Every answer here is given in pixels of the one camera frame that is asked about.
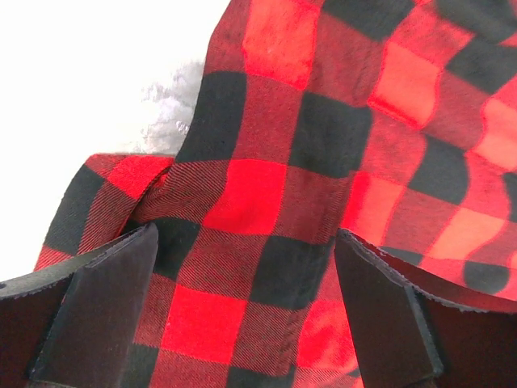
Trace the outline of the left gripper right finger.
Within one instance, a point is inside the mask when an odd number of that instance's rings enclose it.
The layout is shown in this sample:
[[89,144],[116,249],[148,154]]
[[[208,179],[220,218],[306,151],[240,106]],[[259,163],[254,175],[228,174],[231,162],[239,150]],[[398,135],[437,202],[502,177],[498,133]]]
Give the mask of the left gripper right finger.
[[366,387],[514,387],[516,304],[340,230],[335,263]]

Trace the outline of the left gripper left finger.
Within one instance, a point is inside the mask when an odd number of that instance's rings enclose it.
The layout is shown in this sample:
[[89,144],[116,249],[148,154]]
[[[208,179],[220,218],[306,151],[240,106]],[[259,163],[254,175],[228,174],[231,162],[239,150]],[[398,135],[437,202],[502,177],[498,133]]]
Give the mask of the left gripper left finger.
[[118,387],[158,251],[149,224],[1,283],[3,387]]

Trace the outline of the red black plaid shirt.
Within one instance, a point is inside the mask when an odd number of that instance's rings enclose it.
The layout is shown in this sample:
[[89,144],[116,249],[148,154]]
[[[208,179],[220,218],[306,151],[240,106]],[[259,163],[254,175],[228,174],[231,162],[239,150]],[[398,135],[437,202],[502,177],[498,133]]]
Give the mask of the red black plaid shirt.
[[516,299],[516,4],[232,1],[176,157],[95,154],[36,266],[153,222],[125,387],[360,387],[350,230]]

